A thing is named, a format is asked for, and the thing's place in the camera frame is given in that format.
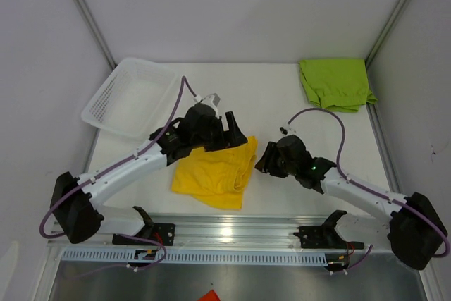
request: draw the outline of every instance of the metal corner post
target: metal corner post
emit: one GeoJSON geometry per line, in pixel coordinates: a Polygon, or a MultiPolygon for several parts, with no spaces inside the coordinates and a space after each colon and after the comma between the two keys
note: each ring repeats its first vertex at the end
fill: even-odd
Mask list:
{"type": "MultiPolygon", "coordinates": [[[[376,42],[374,43],[371,51],[365,59],[366,69],[369,69],[372,62],[376,58],[378,52],[381,50],[383,43],[387,40],[390,33],[396,26],[396,23],[401,18],[403,11],[406,9],[410,0],[397,0],[395,7],[393,8],[391,14],[388,16],[388,19],[379,33],[376,42]]],[[[387,175],[388,184],[390,185],[391,190],[395,192],[400,192],[402,189],[400,187],[400,182],[397,179],[397,174],[395,170],[395,165],[392,161],[392,157],[390,156],[390,149],[386,142],[386,137],[384,136],[383,128],[381,126],[381,120],[378,117],[377,105],[366,105],[369,118],[371,121],[371,125],[373,127],[374,135],[376,137],[376,141],[378,144],[379,152],[381,154],[382,163],[385,169],[385,174],[387,175]]]]}
{"type": "Polygon", "coordinates": [[[116,67],[116,62],[114,61],[113,55],[111,54],[111,51],[105,42],[104,36],[101,33],[98,25],[96,24],[96,21],[92,16],[86,1],[85,0],[73,0],[73,1],[77,6],[78,10],[80,11],[81,16],[85,20],[86,26],[91,32],[92,37],[94,38],[97,46],[100,48],[100,51],[102,52],[106,62],[108,63],[111,70],[113,70],[116,67]]]}

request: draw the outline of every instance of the black mount bracket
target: black mount bracket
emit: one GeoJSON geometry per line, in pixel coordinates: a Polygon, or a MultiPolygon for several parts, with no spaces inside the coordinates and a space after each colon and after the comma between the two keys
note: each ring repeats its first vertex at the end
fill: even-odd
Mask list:
{"type": "Polygon", "coordinates": [[[328,262],[328,265],[324,268],[327,271],[342,271],[343,269],[347,269],[350,266],[349,259],[343,260],[342,259],[343,254],[337,254],[337,253],[326,253],[326,261],[328,262]]]}
{"type": "MultiPolygon", "coordinates": [[[[415,192],[406,197],[407,205],[419,211],[434,223],[446,236],[448,232],[431,202],[424,195],[415,192]]],[[[396,257],[413,269],[426,268],[431,258],[443,243],[443,239],[426,222],[404,207],[393,212],[388,239],[396,257]]]]}
{"type": "MultiPolygon", "coordinates": [[[[154,223],[142,207],[134,206],[133,209],[142,216],[144,221],[144,227],[135,235],[136,238],[157,241],[165,247],[173,245],[175,237],[174,223],[154,223]]],[[[117,234],[113,235],[112,243],[113,245],[149,246],[148,242],[131,240],[117,234]]]]}
{"type": "MultiPolygon", "coordinates": [[[[149,240],[160,242],[162,241],[163,245],[165,247],[173,246],[174,243],[174,237],[175,237],[175,224],[173,223],[154,223],[154,227],[152,229],[155,231],[154,234],[159,235],[160,238],[158,238],[156,235],[151,235],[149,240]]],[[[135,246],[148,246],[148,242],[143,241],[134,241],[127,238],[123,238],[120,235],[114,235],[113,236],[113,244],[114,245],[135,245],[135,246]]],[[[156,253],[160,249],[157,250],[135,250],[134,259],[141,259],[141,260],[148,260],[149,263],[146,262],[129,262],[128,264],[131,267],[137,267],[142,268],[145,266],[148,266],[149,264],[152,264],[152,261],[155,260],[156,253]]]]}
{"type": "MultiPolygon", "coordinates": [[[[347,243],[335,232],[335,226],[346,211],[334,211],[321,226],[300,226],[299,232],[293,235],[301,241],[301,247],[306,249],[346,250],[347,243]]],[[[365,248],[362,242],[351,242],[356,250],[365,248]]]]}
{"type": "MultiPolygon", "coordinates": [[[[157,142],[161,153],[166,155],[168,166],[189,156],[194,148],[203,147],[205,152],[212,152],[247,143],[233,112],[226,112],[225,119],[228,130],[224,130],[221,118],[216,117],[210,106],[200,103],[188,109],[184,118],[172,121],[157,142]]],[[[161,128],[152,133],[149,140],[155,139],[160,132],[161,128]]]]}

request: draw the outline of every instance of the metal floor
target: metal floor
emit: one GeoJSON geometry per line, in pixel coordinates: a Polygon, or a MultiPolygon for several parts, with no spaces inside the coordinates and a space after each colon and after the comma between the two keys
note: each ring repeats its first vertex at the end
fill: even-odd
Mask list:
{"type": "Polygon", "coordinates": [[[160,264],[70,278],[102,265],[61,262],[50,300],[195,301],[214,289],[221,301],[426,301],[418,272],[389,254],[371,255],[348,276],[319,267],[160,264]]]}

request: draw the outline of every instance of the white table surface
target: white table surface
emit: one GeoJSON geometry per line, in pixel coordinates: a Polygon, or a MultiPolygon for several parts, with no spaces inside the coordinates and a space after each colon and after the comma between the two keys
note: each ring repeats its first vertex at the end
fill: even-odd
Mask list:
{"type": "MultiPolygon", "coordinates": [[[[268,141],[278,141],[282,137],[279,131],[282,124],[296,112],[311,107],[300,84],[299,67],[296,64],[168,66],[180,75],[186,75],[197,94],[206,96],[218,93],[221,97],[220,112],[233,111],[241,131],[258,139],[257,160],[264,153],[268,141]]],[[[164,125],[177,92],[178,86],[168,98],[168,106],[158,114],[157,124],[149,127],[149,133],[164,125]]],[[[175,116],[184,116],[193,104],[191,94],[185,90],[175,116]]],[[[358,113],[338,115],[343,119],[347,132],[342,166],[370,183],[388,188],[366,108],[363,106],[358,113]]],[[[292,127],[312,156],[335,161],[341,135],[340,126],[333,117],[321,112],[308,112],[298,117],[292,127]]],[[[140,141],[101,131],[90,170],[120,159],[140,144],[140,141]]],[[[151,214],[327,216],[336,209],[364,214],[339,199],[303,188],[293,177],[274,178],[256,170],[245,190],[242,210],[214,209],[190,196],[171,192],[174,170],[175,165],[172,165],[153,172],[114,195],[106,204],[114,207],[141,206],[151,214]]]]}

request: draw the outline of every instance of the white wall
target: white wall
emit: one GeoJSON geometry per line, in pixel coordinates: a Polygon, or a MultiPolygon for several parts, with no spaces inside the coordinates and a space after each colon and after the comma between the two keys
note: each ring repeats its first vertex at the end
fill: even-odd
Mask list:
{"type": "Polygon", "coordinates": [[[20,243],[5,300],[28,300],[58,174],[82,169],[94,129],[80,112],[108,74],[72,0],[0,0],[0,257],[20,243]]]}
{"type": "MultiPolygon", "coordinates": [[[[378,112],[402,189],[427,195],[448,231],[450,25],[451,0],[412,0],[370,68],[379,98],[378,112]]],[[[442,287],[451,297],[451,257],[434,261],[442,287]]]]}
{"type": "Polygon", "coordinates": [[[116,60],[297,62],[369,53],[397,0],[87,0],[116,60]]]}

